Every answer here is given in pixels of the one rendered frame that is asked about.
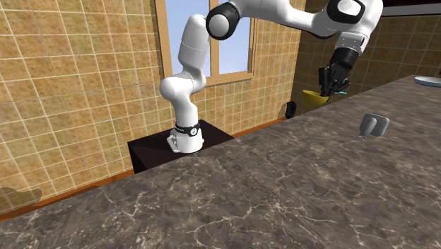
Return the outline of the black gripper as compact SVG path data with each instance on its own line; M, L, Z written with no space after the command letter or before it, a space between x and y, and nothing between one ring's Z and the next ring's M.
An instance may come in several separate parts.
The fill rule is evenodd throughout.
M321 96L329 96L329 83L334 85L330 95L335 95L334 93L338 91L347 92L347 88L351 84L347 76L358 57L359 54L351 48L340 47L335 49L329 66L318 69Z

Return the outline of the yellow bowl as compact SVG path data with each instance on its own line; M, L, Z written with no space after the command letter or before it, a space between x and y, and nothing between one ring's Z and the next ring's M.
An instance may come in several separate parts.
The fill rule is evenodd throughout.
M302 101L309 106L319 107L325 104L325 102L327 102L328 99L329 96L321 96L319 92L308 91L308 90L302 91Z

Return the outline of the grey rounded kitchen tool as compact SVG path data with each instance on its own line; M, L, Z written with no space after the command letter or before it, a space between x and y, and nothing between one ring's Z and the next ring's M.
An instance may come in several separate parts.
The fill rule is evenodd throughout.
M359 137L367 139L368 136L372 135L374 137L383 136L387 127L389 125L389 118L380 115L375 115L372 113L367 113L363 117L362 122L359 126Z

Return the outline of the pale blue plate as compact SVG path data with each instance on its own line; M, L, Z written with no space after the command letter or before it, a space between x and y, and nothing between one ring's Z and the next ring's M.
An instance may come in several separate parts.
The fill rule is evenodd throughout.
M431 86L441 88L441 78L429 77L429 76L416 76L414 82L422 86Z

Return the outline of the wooden framed window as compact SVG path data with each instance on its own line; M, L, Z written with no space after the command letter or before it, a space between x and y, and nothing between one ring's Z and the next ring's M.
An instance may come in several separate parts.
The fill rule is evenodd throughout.
M163 76L179 73L177 60L181 36L188 17L207 15L208 11L227 0L154 0ZM253 18L240 20L233 36L227 40L210 39L210 54L204 62L209 86L252 79L254 49L257 41L257 22Z

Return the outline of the dark robot stand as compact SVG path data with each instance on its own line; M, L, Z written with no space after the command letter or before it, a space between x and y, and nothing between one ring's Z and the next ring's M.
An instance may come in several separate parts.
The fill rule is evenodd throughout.
M234 139L205 120L199 120L199 124L204 139L202 150ZM140 173L187 155L172 151L166 141L170 136L170 131L171 129L168 129L127 143L134 173Z

